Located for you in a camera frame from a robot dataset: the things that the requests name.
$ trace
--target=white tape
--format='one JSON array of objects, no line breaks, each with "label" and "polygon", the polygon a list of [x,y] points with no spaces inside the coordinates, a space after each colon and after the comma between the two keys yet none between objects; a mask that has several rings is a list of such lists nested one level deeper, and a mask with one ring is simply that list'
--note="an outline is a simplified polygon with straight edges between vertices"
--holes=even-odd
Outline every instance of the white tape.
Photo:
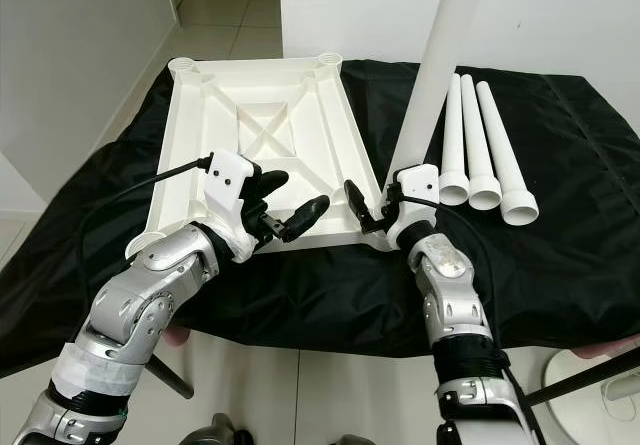
[{"label": "white tape", "polygon": [[252,235],[249,235],[242,225],[240,225],[238,230],[234,231],[224,220],[215,214],[212,214],[212,216],[208,217],[203,223],[227,243],[231,253],[234,255],[234,262],[244,263],[251,258],[251,254],[258,244],[258,240]]},{"label": "white tape", "polygon": [[58,392],[73,398],[83,390],[128,396],[140,380],[144,365],[118,363],[92,355],[75,343],[66,343],[51,373]]}]

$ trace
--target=white round base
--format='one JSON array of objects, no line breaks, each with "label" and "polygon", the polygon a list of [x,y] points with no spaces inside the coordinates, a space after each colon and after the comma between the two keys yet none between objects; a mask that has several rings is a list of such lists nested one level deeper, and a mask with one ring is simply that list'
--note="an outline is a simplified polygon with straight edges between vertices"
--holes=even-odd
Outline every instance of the white round base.
[{"label": "white round base", "polygon": [[[562,350],[547,364],[542,385],[551,385],[606,360],[606,357],[585,360],[570,350]],[[602,394],[603,383],[606,381],[547,402],[551,415],[578,445],[637,444],[640,437],[640,396],[607,400]]]}]

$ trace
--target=white wall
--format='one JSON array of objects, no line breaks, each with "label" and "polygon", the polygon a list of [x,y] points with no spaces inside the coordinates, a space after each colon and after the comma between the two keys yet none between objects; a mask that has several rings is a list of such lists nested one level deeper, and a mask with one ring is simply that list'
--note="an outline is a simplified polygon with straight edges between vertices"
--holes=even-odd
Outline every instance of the white wall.
[{"label": "white wall", "polygon": [[170,0],[0,0],[0,151],[38,195],[82,164],[174,22]]},{"label": "white wall", "polygon": [[0,214],[6,211],[42,212],[47,204],[0,153]]},{"label": "white wall", "polygon": [[[285,56],[419,61],[438,0],[282,0]],[[461,65],[585,76],[640,129],[640,0],[481,0]]]}]

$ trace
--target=black cable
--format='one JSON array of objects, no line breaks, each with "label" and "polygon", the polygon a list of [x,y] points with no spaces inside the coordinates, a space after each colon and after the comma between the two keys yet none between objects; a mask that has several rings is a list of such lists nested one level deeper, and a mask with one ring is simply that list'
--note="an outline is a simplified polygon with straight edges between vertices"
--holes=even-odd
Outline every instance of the black cable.
[{"label": "black cable", "polygon": [[73,335],[71,336],[71,342],[75,340],[75,337],[80,332],[82,325],[86,316],[89,314],[91,310],[91,301],[93,297],[91,296],[91,289],[89,287],[89,282],[87,281],[87,274],[85,270],[85,257],[84,257],[84,237],[86,234],[87,227],[93,217],[109,205],[113,205],[115,202],[120,200],[122,197],[134,192],[142,187],[146,187],[148,185],[152,185],[157,182],[161,182],[162,180],[166,180],[167,178],[174,177],[186,171],[192,170],[194,168],[202,168],[204,170],[209,170],[209,166],[211,165],[211,160],[213,159],[213,153],[211,153],[208,157],[199,158],[194,160],[193,162],[185,163],[180,167],[173,168],[163,173],[159,173],[158,175],[154,175],[153,177],[149,177],[146,180],[142,180],[141,182],[136,183],[135,185],[131,185],[124,190],[107,197],[101,203],[93,207],[89,212],[84,216],[80,225],[78,226],[78,232],[76,234],[76,266],[78,270],[78,282],[80,283],[80,287],[83,291],[83,313],[80,316],[80,322],[75,327],[73,331]]},{"label": "black cable", "polygon": [[[500,329],[499,329],[499,325],[498,325],[498,304],[496,301],[496,285],[495,285],[495,277],[493,275],[493,267],[491,266],[491,259],[489,258],[489,251],[487,248],[487,244],[484,241],[484,239],[482,238],[482,235],[480,235],[480,232],[478,232],[478,230],[476,230],[476,228],[466,219],[464,218],[461,214],[459,214],[458,212],[451,210],[451,208],[447,207],[446,205],[442,205],[440,203],[435,203],[435,202],[431,202],[429,200],[424,200],[422,198],[416,198],[416,197],[408,197],[406,195],[402,195],[399,194],[398,197],[396,197],[398,201],[404,201],[404,202],[411,202],[411,203],[417,203],[420,205],[426,205],[428,207],[433,207],[436,210],[441,210],[445,213],[450,214],[451,216],[457,218],[464,226],[467,227],[467,229],[474,235],[474,237],[476,238],[476,240],[478,241],[478,243],[480,244],[480,249],[482,250],[482,254],[484,255],[484,259],[486,261],[487,264],[487,270],[489,272],[489,292],[490,292],[490,297],[491,297],[491,306],[493,309],[493,327],[491,327],[491,324],[489,325],[490,328],[492,329],[492,333],[493,333],[493,343],[495,344],[496,348],[499,349],[502,353],[504,353],[502,351],[502,341],[500,339]],[[546,445],[546,442],[544,440],[544,436],[542,435],[542,429],[540,428],[540,424],[538,423],[538,419],[536,418],[535,414],[533,413],[533,409],[531,408],[531,406],[529,405],[529,403],[527,402],[527,398],[526,395],[524,394],[524,391],[522,390],[522,387],[520,387],[520,384],[518,383],[518,381],[516,380],[516,378],[513,376],[513,373],[511,372],[511,370],[509,369],[508,366],[504,367],[504,372],[507,375],[507,378],[511,381],[511,383],[513,384],[513,388],[516,392],[516,396],[518,398],[518,402],[520,403],[520,406],[522,407],[522,411],[525,415],[525,419],[527,420],[527,423],[529,424],[529,428],[531,428],[531,430],[533,430],[537,437],[538,437],[538,442],[540,445]]]}]

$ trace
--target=white plastic tube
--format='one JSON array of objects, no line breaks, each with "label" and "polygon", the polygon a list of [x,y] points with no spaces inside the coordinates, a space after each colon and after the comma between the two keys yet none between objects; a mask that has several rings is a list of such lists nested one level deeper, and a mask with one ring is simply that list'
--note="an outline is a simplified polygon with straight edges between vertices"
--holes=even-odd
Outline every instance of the white plastic tube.
[{"label": "white plastic tube", "polygon": [[197,70],[196,62],[187,57],[177,57],[172,60],[169,60],[167,64],[169,67],[169,72],[171,72],[171,78],[176,79],[176,73],[182,71],[190,71],[193,72]]},{"label": "white plastic tube", "polygon": [[385,183],[396,171],[424,161],[478,2],[440,0]]},{"label": "white plastic tube", "polygon": [[462,77],[461,88],[464,134],[469,163],[469,205],[476,210],[490,210],[497,207],[502,199],[500,183],[493,175],[476,91],[470,75]]},{"label": "white plastic tube", "polygon": [[502,203],[500,203],[502,218],[509,225],[527,225],[538,218],[536,199],[524,183],[489,85],[487,82],[480,82],[476,89],[493,163],[502,188]]},{"label": "white plastic tube", "polygon": [[451,77],[447,94],[440,173],[440,201],[445,205],[460,205],[466,202],[469,198],[469,179],[464,173],[462,97],[460,75],[457,73]]}]

